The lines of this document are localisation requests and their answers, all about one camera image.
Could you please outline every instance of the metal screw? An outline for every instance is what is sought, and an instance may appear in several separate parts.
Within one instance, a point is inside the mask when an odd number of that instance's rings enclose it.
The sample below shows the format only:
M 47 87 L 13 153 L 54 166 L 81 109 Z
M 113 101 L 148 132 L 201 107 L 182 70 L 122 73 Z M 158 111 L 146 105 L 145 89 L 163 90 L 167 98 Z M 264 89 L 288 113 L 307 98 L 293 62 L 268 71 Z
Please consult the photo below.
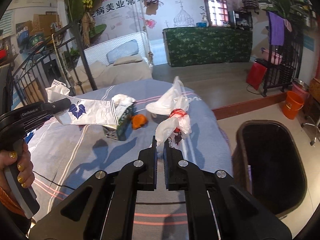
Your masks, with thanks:
M 217 176 L 219 178 L 224 178 L 224 177 L 226 177 L 226 175 L 227 175 L 227 173 L 223 170 L 217 171 Z
M 186 167 L 188 166 L 188 162 L 186 160 L 181 160 L 178 162 L 178 165 L 181 167 Z
M 135 167 L 141 167 L 142 165 L 143 165 L 143 161 L 141 161 L 141 160 L 136 160 L 133 163 L 133 166 L 135 166 Z
M 102 178 L 104 178 L 105 175 L 106 175 L 106 173 L 104 171 L 96 172 L 96 178 L 97 179 L 102 179 Z

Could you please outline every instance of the hand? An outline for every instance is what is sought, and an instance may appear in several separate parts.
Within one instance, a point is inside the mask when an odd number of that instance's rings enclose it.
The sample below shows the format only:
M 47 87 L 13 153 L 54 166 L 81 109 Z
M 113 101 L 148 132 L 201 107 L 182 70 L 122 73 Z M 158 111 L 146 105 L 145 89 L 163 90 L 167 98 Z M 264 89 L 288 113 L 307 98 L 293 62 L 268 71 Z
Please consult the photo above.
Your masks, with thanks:
M 31 155 L 28 151 L 28 145 L 23 143 L 23 153 L 19 162 L 17 163 L 18 170 L 20 171 L 17 180 L 22 185 L 22 187 L 27 188 L 30 187 L 33 181 L 35 180 L 35 176 L 32 172 L 33 164 L 31 162 Z M 17 161 L 17 153 L 9 152 L 2 150 L 0 151 L 0 187 L 7 193 L 7 195 L 12 199 L 16 200 L 8 182 L 4 176 L 3 169 L 5 166 L 9 166 Z

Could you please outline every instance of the green patterned table cover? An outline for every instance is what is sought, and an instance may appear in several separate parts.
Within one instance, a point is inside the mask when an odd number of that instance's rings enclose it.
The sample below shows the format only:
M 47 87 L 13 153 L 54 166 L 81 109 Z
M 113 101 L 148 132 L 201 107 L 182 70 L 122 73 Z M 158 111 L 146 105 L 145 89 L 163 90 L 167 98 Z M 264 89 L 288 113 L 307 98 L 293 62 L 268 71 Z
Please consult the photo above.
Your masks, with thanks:
M 172 67 L 250 60 L 251 31 L 226 27 L 183 27 L 163 31 Z

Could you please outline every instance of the metal bowl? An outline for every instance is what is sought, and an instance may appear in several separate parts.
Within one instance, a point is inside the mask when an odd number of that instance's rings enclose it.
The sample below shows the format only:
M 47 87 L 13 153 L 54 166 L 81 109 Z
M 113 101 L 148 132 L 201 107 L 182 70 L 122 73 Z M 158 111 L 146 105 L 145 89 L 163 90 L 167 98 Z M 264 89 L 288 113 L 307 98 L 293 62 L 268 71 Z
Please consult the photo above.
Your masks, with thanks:
M 309 86 L 305 82 L 303 82 L 297 78 L 294 78 L 292 83 L 295 84 L 300 89 L 302 89 L 303 91 L 309 92 Z

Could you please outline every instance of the blue leaf logo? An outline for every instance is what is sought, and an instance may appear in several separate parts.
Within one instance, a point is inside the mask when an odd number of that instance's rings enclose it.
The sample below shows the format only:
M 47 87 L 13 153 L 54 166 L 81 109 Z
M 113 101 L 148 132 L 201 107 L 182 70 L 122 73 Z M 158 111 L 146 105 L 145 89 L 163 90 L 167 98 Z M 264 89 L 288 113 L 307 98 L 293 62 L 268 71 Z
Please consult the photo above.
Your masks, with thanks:
M 82 114 L 86 114 L 85 107 L 82 104 L 79 105 L 79 109 L 75 104 L 71 104 L 69 112 L 71 112 L 77 119 L 79 119 Z

